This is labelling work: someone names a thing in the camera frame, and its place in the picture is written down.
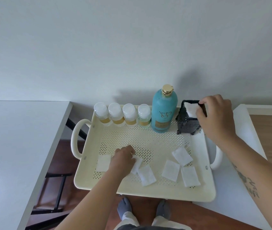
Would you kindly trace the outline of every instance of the cotton pad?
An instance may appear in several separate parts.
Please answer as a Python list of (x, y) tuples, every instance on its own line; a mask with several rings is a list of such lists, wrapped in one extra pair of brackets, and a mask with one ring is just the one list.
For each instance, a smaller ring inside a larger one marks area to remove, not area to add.
[(146, 165), (140, 169), (138, 169), (138, 175), (141, 179), (142, 186), (150, 185), (154, 182), (156, 182), (156, 178), (153, 174), (153, 171), (151, 170), (151, 167), (149, 165)]
[(197, 118), (197, 109), (201, 108), (197, 103), (184, 102), (184, 107), (189, 118)]
[(106, 172), (111, 163), (111, 155), (99, 155), (96, 172)]
[(136, 174), (139, 167), (140, 167), (140, 165), (141, 165), (141, 163), (142, 163), (142, 158), (140, 158), (139, 156), (136, 156), (136, 155), (133, 155), (132, 158), (136, 158), (136, 162), (135, 162), (135, 164), (134, 164), (134, 166), (133, 166), (133, 168), (131, 170), (131, 173)]
[(172, 152), (172, 155), (182, 167), (193, 161), (192, 157), (189, 155), (184, 147), (176, 149)]
[(163, 173), (161, 174), (164, 178), (167, 178), (173, 182), (176, 182), (177, 176), (180, 171), (180, 165), (173, 161), (166, 161)]
[(181, 167), (181, 173), (185, 187), (201, 185), (198, 179), (197, 172), (193, 166)]

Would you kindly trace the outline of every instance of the small plastic bottle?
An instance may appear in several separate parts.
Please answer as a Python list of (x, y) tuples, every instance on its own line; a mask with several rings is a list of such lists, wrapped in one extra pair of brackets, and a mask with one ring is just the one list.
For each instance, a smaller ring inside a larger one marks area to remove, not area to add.
[(137, 112), (133, 104), (125, 104), (122, 108), (125, 122), (128, 126), (134, 127), (137, 124)]
[(96, 116), (104, 126), (109, 126), (113, 123), (113, 121), (108, 116), (108, 110), (104, 102), (97, 102), (93, 108), (95, 110)]
[(122, 112), (122, 109), (118, 103), (116, 103), (116, 102), (111, 103), (108, 106), (108, 112), (109, 112), (109, 115), (111, 116), (111, 119), (113, 120), (113, 123), (115, 124), (115, 126), (121, 127), (125, 124), (123, 112)]
[(143, 128), (151, 125), (151, 109), (147, 104), (141, 104), (138, 107), (138, 124)]

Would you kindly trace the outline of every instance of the bottle label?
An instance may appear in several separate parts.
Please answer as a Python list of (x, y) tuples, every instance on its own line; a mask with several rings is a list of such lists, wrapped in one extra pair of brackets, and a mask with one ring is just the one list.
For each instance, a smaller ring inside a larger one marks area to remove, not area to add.
[(157, 128), (166, 128), (170, 125), (171, 121), (165, 122), (165, 123), (161, 123), (158, 121), (155, 121), (155, 127)]
[(134, 124), (136, 124), (136, 120), (133, 120), (133, 121), (127, 121), (127, 120), (125, 120), (125, 122), (126, 122), (127, 125), (134, 125)]
[(101, 123), (109, 123), (111, 120), (109, 118), (106, 119), (100, 119)]
[(147, 121), (147, 122), (139, 121), (139, 125), (141, 125), (141, 126), (147, 126), (147, 125), (149, 125), (150, 123), (151, 123), (151, 119), (150, 119), (149, 121)]
[(122, 119), (119, 119), (119, 120), (113, 120), (114, 124), (121, 124), (123, 122), (124, 122), (124, 117), (122, 117)]

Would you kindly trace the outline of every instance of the pants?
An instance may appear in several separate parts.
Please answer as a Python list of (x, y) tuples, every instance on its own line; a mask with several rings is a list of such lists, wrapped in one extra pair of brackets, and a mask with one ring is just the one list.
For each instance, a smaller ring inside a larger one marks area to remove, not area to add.
[[(133, 213), (131, 213), (129, 211), (127, 211), (127, 212), (125, 212), (123, 214), (122, 221), (114, 228), (114, 230), (116, 230), (117, 228), (121, 227), (122, 225), (126, 225), (126, 224), (132, 224), (132, 225), (134, 225), (136, 227), (139, 226), (138, 220), (133, 215)], [(188, 227), (188, 226), (186, 226), (184, 224), (179, 224), (177, 222), (167, 220), (162, 216), (155, 217), (154, 220), (153, 220), (152, 226), (192, 230), (190, 227)]]

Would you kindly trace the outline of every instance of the grey sock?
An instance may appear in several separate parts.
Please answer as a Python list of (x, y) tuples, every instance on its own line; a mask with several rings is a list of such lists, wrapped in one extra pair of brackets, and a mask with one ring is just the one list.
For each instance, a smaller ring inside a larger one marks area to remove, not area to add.
[(156, 216), (162, 216), (167, 220), (170, 220), (171, 211), (169, 204), (163, 199), (157, 206)]
[(118, 204), (117, 211), (118, 211), (118, 214), (119, 214), (119, 217), (121, 220), (122, 220), (122, 216), (125, 212), (127, 212), (127, 211), (132, 212), (132, 206), (131, 206), (131, 203), (127, 197), (124, 197), (123, 199), (121, 199), (121, 201)]

